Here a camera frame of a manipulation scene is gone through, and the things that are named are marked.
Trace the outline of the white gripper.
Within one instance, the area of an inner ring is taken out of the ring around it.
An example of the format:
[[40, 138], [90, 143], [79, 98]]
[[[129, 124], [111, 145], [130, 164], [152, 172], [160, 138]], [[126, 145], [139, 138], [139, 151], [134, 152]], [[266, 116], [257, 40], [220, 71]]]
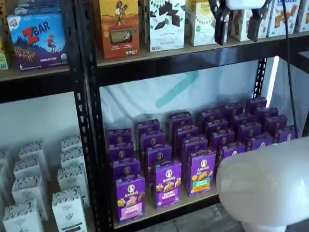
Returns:
[[229, 10], [252, 10], [247, 37], [257, 42], [260, 24], [268, 12], [270, 0], [209, 0], [211, 12], [215, 18], [215, 42], [223, 45], [225, 40], [225, 18]]

